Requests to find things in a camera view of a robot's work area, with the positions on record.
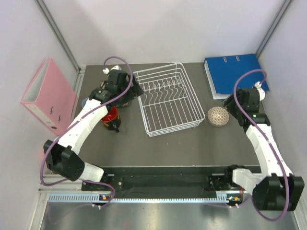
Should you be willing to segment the black floral square plate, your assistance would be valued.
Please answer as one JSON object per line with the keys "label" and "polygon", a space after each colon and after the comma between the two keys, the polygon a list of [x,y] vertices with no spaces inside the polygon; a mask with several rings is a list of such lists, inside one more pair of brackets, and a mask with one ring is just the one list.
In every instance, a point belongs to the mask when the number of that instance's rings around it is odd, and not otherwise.
{"label": "black floral square plate", "polygon": [[[100,93],[102,96],[102,104],[110,101],[116,97],[118,97],[124,90],[127,88],[128,82],[126,79],[118,80],[116,83],[111,81],[102,81],[100,87],[102,88],[102,92]],[[125,95],[111,102],[108,106],[116,106],[116,107],[126,107],[130,101],[129,91],[125,93]]]}

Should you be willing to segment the beige patterned bowl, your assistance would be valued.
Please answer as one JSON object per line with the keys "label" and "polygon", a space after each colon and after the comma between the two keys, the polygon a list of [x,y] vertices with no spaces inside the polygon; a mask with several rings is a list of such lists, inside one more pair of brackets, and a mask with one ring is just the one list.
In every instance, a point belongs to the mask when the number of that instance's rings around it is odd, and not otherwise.
{"label": "beige patterned bowl", "polygon": [[224,108],[215,106],[209,109],[207,118],[211,125],[221,127],[229,122],[230,116]]}

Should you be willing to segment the light blue plastic cup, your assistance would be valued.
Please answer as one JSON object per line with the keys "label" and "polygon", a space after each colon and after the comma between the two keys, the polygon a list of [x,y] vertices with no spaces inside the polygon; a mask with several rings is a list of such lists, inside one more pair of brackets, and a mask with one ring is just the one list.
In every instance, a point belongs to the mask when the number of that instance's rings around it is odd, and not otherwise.
{"label": "light blue plastic cup", "polygon": [[85,106],[85,103],[86,103],[86,99],[82,101],[82,104],[81,104],[82,108]]}

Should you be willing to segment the black orange patterned mug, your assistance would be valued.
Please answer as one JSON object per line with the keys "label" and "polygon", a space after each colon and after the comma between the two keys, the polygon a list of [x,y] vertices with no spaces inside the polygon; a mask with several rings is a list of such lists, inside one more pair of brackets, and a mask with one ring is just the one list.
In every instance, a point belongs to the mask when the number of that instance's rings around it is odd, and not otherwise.
{"label": "black orange patterned mug", "polygon": [[107,130],[119,133],[121,119],[117,107],[113,106],[112,108],[110,108],[107,115],[101,119],[101,122]]}

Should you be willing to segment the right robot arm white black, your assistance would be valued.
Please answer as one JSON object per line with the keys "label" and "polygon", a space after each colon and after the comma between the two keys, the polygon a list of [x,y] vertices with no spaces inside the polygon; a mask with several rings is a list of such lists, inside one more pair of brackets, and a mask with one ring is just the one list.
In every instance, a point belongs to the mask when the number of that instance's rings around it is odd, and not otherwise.
{"label": "right robot arm white black", "polygon": [[224,177],[224,184],[234,190],[243,187],[251,194],[258,210],[294,211],[303,189],[304,180],[294,176],[282,159],[272,135],[271,123],[260,112],[263,89],[238,89],[223,101],[225,109],[238,121],[251,142],[260,164],[261,175],[256,176],[244,166],[236,166]]}

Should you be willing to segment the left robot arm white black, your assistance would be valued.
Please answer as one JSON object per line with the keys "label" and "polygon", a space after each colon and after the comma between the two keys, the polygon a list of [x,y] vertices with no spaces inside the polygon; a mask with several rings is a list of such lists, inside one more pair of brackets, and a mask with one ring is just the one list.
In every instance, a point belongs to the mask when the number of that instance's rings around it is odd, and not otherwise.
{"label": "left robot arm white black", "polygon": [[66,180],[92,181],[98,190],[107,188],[109,179],[105,171],[85,163],[79,156],[81,147],[98,123],[110,131],[119,132],[121,119],[118,108],[143,94],[134,74],[114,67],[106,69],[107,80],[89,95],[81,112],[64,134],[44,144],[46,166]]}

